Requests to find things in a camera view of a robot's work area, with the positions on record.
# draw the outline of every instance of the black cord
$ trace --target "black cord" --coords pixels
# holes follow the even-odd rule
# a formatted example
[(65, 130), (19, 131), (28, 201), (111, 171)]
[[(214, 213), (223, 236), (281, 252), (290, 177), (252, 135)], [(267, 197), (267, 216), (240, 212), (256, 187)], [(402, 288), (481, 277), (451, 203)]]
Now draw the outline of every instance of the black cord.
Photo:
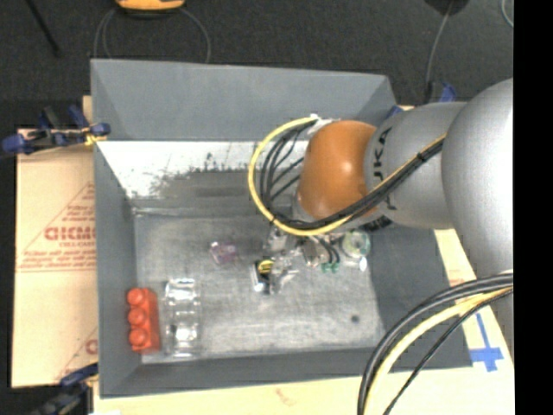
[(328, 254), (328, 263), (333, 263), (335, 260), (335, 251), (333, 251), (333, 248), (323, 239), (322, 237), (315, 237), (315, 239), (319, 242), (319, 244), (324, 247), (325, 251), (327, 251)]
[(272, 202), (273, 202), (282, 192), (284, 192), (286, 189), (288, 189), (292, 184), (294, 184), (295, 182), (297, 182), (299, 179), (300, 179), (300, 176), (295, 176), (295, 177), (292, 178), (289, 182), (287, 182), (286, 184), (282, 185), (282, 187), (281, 187), (280, 189), (278, 189), (277, 192), (275, 192), (275, 193), (270, 197), (271, 206), (272, 206)]
[(415, 380), (418, 374), (423, 370), (423, 368), (426, 366), (426, 364), (430, 361), (430, 359), (434, 356), (434, 354), (437, 352), (437, 350), (443, 345), (443, 343), (461, 326), (468, 318), (473, 316), (476, 312), (481, 310), (482, 308), (485, 308), (486, 306), (489, 306), (490, 304), (500, 300), (501, 298), (505, 298), (512, 294), (512, 290), (508, 290), (496, 297), (492, 297), (487, 299), (485, 302), (478, 304), (474, 307), (474, 309), (470, 310), (468, 313), (466, 313), (464, 316), (461, 316), (457, 318), (457, 320), (442, 334), (442, 336), (438, 339), (438, 341), (432, 346), (430, 351), (423, 357), (423, 359), (415, 366), (415, 369), (413, 369), (413, 372), (411, 373), (410, 377), (405, 381), (405, 384), (402, 386), (402, 388), (399, 390), (397, 395), (394, 397), (394, 399), (391, 401), (391, 403), (386, 407), (385, 412), (383, 415), (389, 415), (391, 410), (393, 409), (394, 405), (396, 405), (397, 401), (401, 398), (401, 396), (404, 394), (404, 392), (407, 390), (407, 388), (410, 386), (410, 384)]
[(290, 171), (294, 170), (295, 167), (297, 167), (299, 164), (303, 163), (303, 157), (301, 156), (297, 160), (295, 160), (288, 168), (284, 169), (278, 176), (273, 180), (273, 186), (280, 182), (283, 177), (285, 177)]
[(428, 62), (426, 64), (426, 72), (424, 74), (424, 86), (425, 86), (425, 91), (426, 91), (426, 96), (425, 96), (426, 101), (429, 101), (429, 98), (430, 98), (431, 93), (432, 93), (432, 85), (431, 85), (431, 82), (430, 82), (430, 75), (431, 75), (431, 72), (432, 72), (432, 65), (434, 63), (435, 51), (438, 47), (438, 42), (440, 41), (440, 37), (442, 37), (442, 32), (443, 32), (443, 29), (446, 26), (446, 22), (449, 19), (449, 14), (451, 14), (451, 9), (453, 8), (454, 2), (455, 2), (455, 0), (451, 0), (449, 2), (449, 6), (446, 9), (446, 13), (444, 14), (444, 16), (442, 18), (442, 23), (440, 24), (440, 28), (438, 29), (438, 32), (435, 35), (434, 43), (432, 44), (432, 48), (430, 49), (429, 59), (428, 59)]
[(368, 390), (374, 378), (374, 374), (382, 360), (388, 355), (396, 339), (401, 335), (404, 329), (419, 319), (424, 314), (436, 311), (438, 308), (452, 301), (459, 300), (465, 297), (471, 297), (476, 293), (485, 293), (497, 291), (505, 287), (510, 287), (513, 284), (513, 274), (501, 274), (489, 278), (479, 278), (455, 287), (443, 290), (434, 296), (424, 300), (415, 307), (407, 316), (402, 318), (380, 341), (374, 349), (371, 359), (367, 362), (363, 378), (359, 387), (358, 396), (358, 415), (363, 415), (365, 411), (366, 397)]

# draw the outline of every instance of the wire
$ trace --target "wire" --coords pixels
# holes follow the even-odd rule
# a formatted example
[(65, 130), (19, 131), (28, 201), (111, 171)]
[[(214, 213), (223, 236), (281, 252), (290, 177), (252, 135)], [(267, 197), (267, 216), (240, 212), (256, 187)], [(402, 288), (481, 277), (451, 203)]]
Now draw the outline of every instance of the wire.
[(322, 238), (322, 237), (309, 237), (312, 239), (315, 244), (318, 243), (321, 245), (325, 251), (327, 251), (328, 255), (328, 263), (333, 263), (335, 261), (335, 251), (333, 251), (333, 248)]
[(280, 189), (278, 189), (277, 192), (275, 192), (275, 194), (273, 194), (273, 195), (270, 197), (270, 201), (273, 202), (282, 192), (284, 192), (286, 189), (288, 189), (292, 184), (294, 184), (295, 182), (297, 182), (299, 179), (300, 179), (300, 176), (295, 176), (295, 177), (292, 178), (289, 182), (287, 182), (286, 184), (282, 185), (282, 187), (281, 187)]
[[(98, 53), (99, 53), (98, 45), (99, 45), (100, 36), (102, 38), (102, 47), (104, 49), (105, 56), (108, 57), (108, 58), (112, 58), (111, 57), (111, 52), (110, 52), (110, 50), (107, 46), (107, 27), (108, 27), (108, 24), (110, 23), (111, 19), (113, 18), (116, 10), (117, 10), (116, 8), (112, 8), (112, 9), (108, 10), (104, 14), (102, 19), (100, 20), (100, 22), (98, 24), (98, 27), (96, 28), (96, 33), (94, 35), (94, 44), (93, 44), (93, 48), (92, 48), (92, 57), (93, 58), (98, 57)], [(200, 20), (198, 20), (195, 16), (193, 16), (187, 10), (185, 10), (183, 8), (180, 8), (180, 12), (182, 14), (184, 14), (185, 16), (187, 16), (188, 18), (190, 18), (190, 20), (192, 20), (192, 22), (194, 22), (194, 24), (200, 29), (201, 33), (204, 35), (204, 39), (206, 41), (206, 50), (207, 50), (206, 51), (205, 63), (209, 63), (209, 61), (211, 60), (212, 46), (211, 46), (211, 40), (209, 38), (209, 34), (207, 32), (207, 29), (200, 22)]]
[(423, 370), (423, 368), (426, 366), (426, 364), (432, 359), (434, 354), (437, 352), (437, 350), (442, 346), (442, 344), (461, 326), (468, 318), (473, 316), (476, 312), (481, 310), (482, 308), (492, 304), (495, 301), (500, 300), (501, 298), (505, 298), (512, 294), (512, 289), (508, 290), (506, 292), (503, 292), (495, 297), (489, 298), (486, 301), (478, 304), (475, 306), (472, 310), (470, 310), (468, 313), (466, 313), (461, 318), (458, 318), (449, 328), (446, 330), (442, 336), (438, 339), (438, 341), (432, 346), (430, 351), (423, 357), (423, 359), (415, 366), (415, 369), (413, 369), (413, 372), (411, 373), (410, 377), (405, 381), (402, 388), (399, 390), (397, 395), (394, 397), (394, 399), (391, 401), (391, 403), (386, 407), (385, 412), (383, 415), (389, 415), (391, 410), (393, 409), (394, 405), (398, 402), (398, 400), (401, 398), (401, 396), (404, 394), (404, 392), (407, 390), (407, 388), (410, 386), (410, 384), (415, 380), (417, 375)]
[(378, 370), (375, 372), (374, 378), (372, 379), (372, 383), (367, 393), (366, 412), (372, 413), (370, 408), (373, 401), (373, 395), (378, 391), (383, 378), (390, 371), (393, 364), (397, 361), (397, 358), (399, 358), (399, 356), (405, 351), (405, 349), (407, 349), (417, 338), (424, 335), (426, 332), (428, 332), (430, 329), (434, 328), (441, 322), (445, 322), (453, 316), (465, 314), (474, 309), (474, 307), (478, 306), (479, 304), (484, 303), (486, 300), (497, 297), (506, 291), (508, 290), (502, 289), (495, 292), (478, 295), (476, 297), (470, 297), (465, 301), (454, 304), (449, 308), (438, 312), (437, 314), (427, 318), (422, 323), (413, 328), (396, 344), (396, 346), (390, 351), (390, 353), (386, 355)]
[(273, 184), (277, 184), (280, 182), (283, 177), (285, 177), (290, 171), (294, 170), (295, 167), (297, 167), (299, 164), (303, 163), (303, 157), (298, 158), (295, 160), (288, 168), (284, 169), (276, 178), (273, 180)]
[(115, 13), (115, 10), (116, 10), (115, 8), (112, 8), (112, 9), (108, 10), (104, 14), (104, 16), (102, 17), (100, 22), (98, 23), (98, 27), (96, 28), (96, 33), (94, 34), (94, 43), (92, 45), (92, 58), (98, 58), (99, 37), (100, 37), (100, 35), (102, 35), (103, 38), (105, 38), (105, 28), (107, 26), (107, 23), (113, 17), (113, 14)]
[(459, 284), (455, 287), (448, 288), (426, 299), (414, 308), (407, 316), (400, 320), (380, 341), (374, 349), (371, 359), (367, 362), (363, 378), (359, 387), (358, 397), (358, 415), (365, 412), (365, 404), (369, 388), (375, 375), (377, 367), (382, 363), (383, 359), (389, 354), (392, 346), (396, 344), (397, 337), (402, 333), (405, 327), (412, 324), (421, 316), (429, 312), (439, 309), (444, 304), (451, 303), (454, 300), (459, 300), (466, 297), (474, 296), (475, 294), (494, 292), (498, 289), (512, 287), (513, 275), (501, 274), (489, 278), (479, 278), (473, 281), (468, 281)]
[(443, 33), (443, 29), (445, 28), (446, 26), (446, 22), (448, 21), (449, 19), (449, 14), (451, 13), (451, 9), (453, 8), (453, 3), (455, 2), (455, 0), (451, 0), (449, 2), (449, 6), (446, 10), (446, 13), (444, 14), (443, 18), (442, 18), (442, 24), (440, 25), (440, 28), (438, 29), (438, 32), (437, 34), (435, 35), (435, 39), (434, 39), (434, 43), (432, 45), (432, 49), (430, 49), (430, 54), (429, 54), (429, 60), (428, 60), (428, 63), (426, 65), (426, 73), (424, 75), (424, 85), (426, 87), (428, 87), (429, 83), (430, 83), (430, 73), (432, 71), (432, 65), (434, 63), (434, 55), (435, 55), (435, 51), (438, 47), (438, 42), (440, 41), (440, 37), (442, 37), (442, 33)]
[(184, 8), (180, 8), (180, 11), (182, 14), (190, 18), (190, 20), (192, 20), (196, 24), (196, 26), (200, 28), (201, 33), (204, 35), (204, 39), (206, 40), (206, 59), (204, 60), (204, 62), (209, 63), (211, 61), (211, 40), (209, 38), (209, 33), (207, 32), (206, 27), (201, 24), (200, 20), (198, 20), (195, 16), (193, 16)]
[(507, 15), (507, 11), (505, 9), (505, 3), (507, 0), (501, 0), (501, 14), (503, 15), (503, 18), (505, 18), (505, 21), (511, 26), (511, 28), (514, 29), (515, 23), (511, 20), (511, 18)]

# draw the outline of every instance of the transparent plastic object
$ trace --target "transparent plastic object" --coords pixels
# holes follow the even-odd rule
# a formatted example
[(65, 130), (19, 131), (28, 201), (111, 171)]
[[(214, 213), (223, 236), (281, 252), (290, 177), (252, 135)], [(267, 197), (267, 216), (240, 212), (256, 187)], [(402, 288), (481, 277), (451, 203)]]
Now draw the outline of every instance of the transparent plastic object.
[(201, 300), (192, 278), (172, 278), (165, 285), (165, 353), (175, 358), (200, 352)]

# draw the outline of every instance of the black cable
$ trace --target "black cable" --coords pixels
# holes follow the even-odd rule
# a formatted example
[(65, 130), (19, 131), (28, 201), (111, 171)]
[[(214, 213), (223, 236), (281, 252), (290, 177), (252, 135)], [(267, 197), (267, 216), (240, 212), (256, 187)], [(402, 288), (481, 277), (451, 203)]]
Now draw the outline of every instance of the black cable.
[[(267, 203), (266, 203), (266, 207), (271, 210), (272, 209), (272, 202), (274, 200), (274, 198), (276, 198), (277, 196), (279, 196), (288, 186), (290, 186), (293, 182), (288, 182), (286, 183), (286, 185), (279, 189), (278, 193), (276, 195), (272, 195), (271, 194), (271, 191), (273, 190), (273, 188), (275, 187), (275, 184), (276, 184), (276, 181), (275, 181), (275, 173), (277, 172), (277, 169), (280, 167), (280, 165), (289, 157), (289, 155), (292, 153), (292, 150), (294, 150), (295, 146), (296, 146), (296, 142), (297, 142), (297, 139), (300, 137), (300, 135), (302, 134), (302, 132), (304, 132), (307, 128), (309, 127), (309, 125), (306, 125), (306, 126), (303, 126), (301, 128), (298, 128), (296, 130), (296, 132), (294, 134), (292, 134), (294, 136), (294, 140), (292, 141), (292, 144), (290, 145), (289, 149), (287, 150), (286, 154), (284, 154), (283, 157), (281, 157), (280, 160), (278, 160), (279, 156), (280, 156), (280, 153), (282, 152), (282, 150), (284, 149), (284, 146), (288, 143), (288, 141), (290, 140), (290, 137), (287, 137), (283, 146), (279, 147), (278, 150), (275, 152), (275, 155), (273, 156), (272, 158), (272, 161), (270, 163), (270, 166), (269, 166), (269, 174), (267, 175), (267, 187), (266, 187), (266, 192), (267, 192), (267, 195), (265, 196), (265, 198), (267, 199)], [(286, 170), (286, 172), (290, 172), (291, 171), (291, 168), (288, 167)]]
[(463, 284), (458, 284), (455, 287), (443, 290), (434, 296), (424, 300), (416, 306), (407, 316), (402, 318), (396, 325), (385, 335), (377, 347), (374, 349), (371, 359), (367, 362), (363, 378), (359, 387), (358, 397), (358, 415), (363, 415), (365, 411), (366, 397), (370, 383), (374, 378), (374, 374), (382, 360), (390, 352), (391, 346), (404, 328), (422, 315), (435, 311), (444, 304), (459, 300), (465, 297), (471, 297), (477, 293), (485, 293), (497, 291), (505, 287), (510, 287), (513, 284), (513, 274), (501, 274), (489, 278), (479, 278)]
[(194, 24), (200, 29), (201, 33), (204, 35), (204, 40), (206, 41), (206, 59), (204, 63), (209, 63), (211, 61), (211, 39), (209, 38), (209, 33), (207, 32), (206, 27), (198, 20), (194, 15), (185, 10), (184, 8), (179, 8), (181, 13), (187, 16)]
[(259, 173), (259, 197), (261, 198), (261, 201), (264, 204), (266, 203), (267, 196), (268, 196), (268, 190), (266, 188), (265, 178), (269, 173), (270, 162), (275, 152), (277, 152), (277, 149), (279, 147), (284, 146), (288, 135), (293, 133), (293, 131), (294, 130), (289, 131), (287, 134), (279, 137), (278, 140), (275, 142), (275, 144), (271, 146), (271, 148), (269, 149), (269, 152), (267, 152), (267, 157), (264, 159), (263, 166), (261, 167), (261, 171)]
[(295, 176), (294, 178), (292, 178), (289, 182), (287, 182), (286, 184), (282, 185), (282, 187), (280, 189), (277, 190), (277, 192), (275, 192), (275, 194), (273, 194), (271, 197), (270, 197), (270, 202), (272, 203), (282, 192), (284, 192), (286, 189), (288, 189), (292, 184), (294, 184), (295, 182), (297, 182), (298, 180), (300, 179), (300, 176)]
[(432, 44), (432, 48), (430, 49), (429, 59), (428, 59), (428, 62), (426, 64), (426, 72), (424, 74), (424, 86), (425, 86), (425, 91), (427, 91), (426, 99), (428, 99), (429, 95), (431, 95), (430, 74), (431, 74), (431, 71), (432, 71), (432, 65), (434, 63), (435, 51), (438, 47), (438, 42), (440, 41), (440, 37), (442, 37), (442, 32), (443, 32), (443, 29), (446, 26), (446, 22), (449, 19), (449, 14), (451, 13), (451, 9), (453, 8), (454, 2), (455, 2), (455, 0), (451, 0), (449, 2), (449, 6), (446, 9), (446, 13), (444, 14), (444, 16), (442, 18), (442, 23), (440, 24), (440, 28), (438, 29), (438, 32), (435, 35), (434, 43)]
[(315, 239), (319, 242), (319, 244), (324, 247), (325, 251), (327, 251), (328, 254), (328, 263), (333, 263), (335, 261), (335, 251), (333, 251), (333, 248), (323, 239), (322, 237), (315, 237)]
[[(259, 197), (263, 204), (270, 210), (272, 196), (270, 195), (270, 191), (272, 190), (274, 186), (274, 181), (272, 178), (274, 177), (275, 170), (285, 158), (281, 159), (278, 163), (276, 163), (278, 157), (280, 156), (280, 153), (282, 152), (282, 149), (287, 144), (287, 142), (292, 138), (296, 137), (293, 145), (296, 144), (296, 139), (299, 137), (299, 135), (305, 131), (311, 123), (304, 125), (304, 126), (298, 126), (296, 128), (291, 129), (290, 131), (287, 131), (284, 135), (280, 136), (279, 139), (272, 145), (272, 147), (269, 149), (269, 152), (267, 153), (267, 157), (264, 159), (263, 166), (261, 168), (260, 174), (259, 174)], [(292, 151), (293, 147), (290, 148), (289, 152), (285, 155), (285, 157), (288, 157), (289, 153)]]
[(290, 171), (294, 170), (299, 164), (303, 162), (303, 157), (301, 156), (297, 160), (295, 160), (288, 168), (283, 169), (278, 176), (276, 176), (275, 180), (273, 180), (273, 186), (280, 182)]
[(442, 334), (442, 336), (438, 339), (438, 341), (432, 346), (432, 348), (429, 350), (429, 352), (423, 357), (423, 359), (415, 366), (415, 369), (413, 369), (413, 372), (411, 373), (410, 377), (405, 381), (402, 388), (399, 390), (397, 395), (394, 397), (394, 399), (391, 401), (391, 403), (386, 407), (385, 412), (383, 415), (389, 415), (391, 410), (393, 409), (394, 405), (397, 403), (397, 401), (401, 398), (401, 396), (404, 394), (404, 392), (407, 390), (407, 388), (410, 386), (410, 384), (415, 380), (418, 374), (423, 370), (423, 368), (426, 366), (426, 364), (432, 359), (436, 351), (442, 346), (442, 344), (461, 326), (468, 318), (473, 316), (476, 312), (481, 310), (482, 308), (500, 300), (501, 298), (505, 298), (512, 294), (512, 290), (508, 290), (496, 297), (492, 297), (487, 299), (485, 302), (478, 304), (475, 306), (472, 310), (470, 310), (468, 313), (466, 313), (464, 316), (461, 316), (457, 318), (457, 320)]

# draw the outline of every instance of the gray bin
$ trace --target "gray bin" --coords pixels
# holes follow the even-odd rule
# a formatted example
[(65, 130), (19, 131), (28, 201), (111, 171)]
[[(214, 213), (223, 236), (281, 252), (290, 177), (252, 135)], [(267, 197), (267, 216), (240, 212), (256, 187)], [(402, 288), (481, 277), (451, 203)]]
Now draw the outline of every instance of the gray bin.
[[(384, 76), (94, 60), (92, 100), (94, 120), (112, 128), (95, 150), (102, 396), (360, 375), (385, 331), (447, 287), (434, 234), (402, 227), (373, 234), (367, 272), (303, 269), (270, 297), (248, 285), (268, 231), (245, 184), (255, 141), (311, 112), (379, 125), (395, 104)], [(210, 259), (223, 239), (238, 246), (232, 265)], [(160, 296), (175, 277), (201, 285), (201, 353), (132, 352), (126, 291)], [(437, 336), (397, 367), (413, 367)], [(468, 364), (462, 334), (431, 361)]]

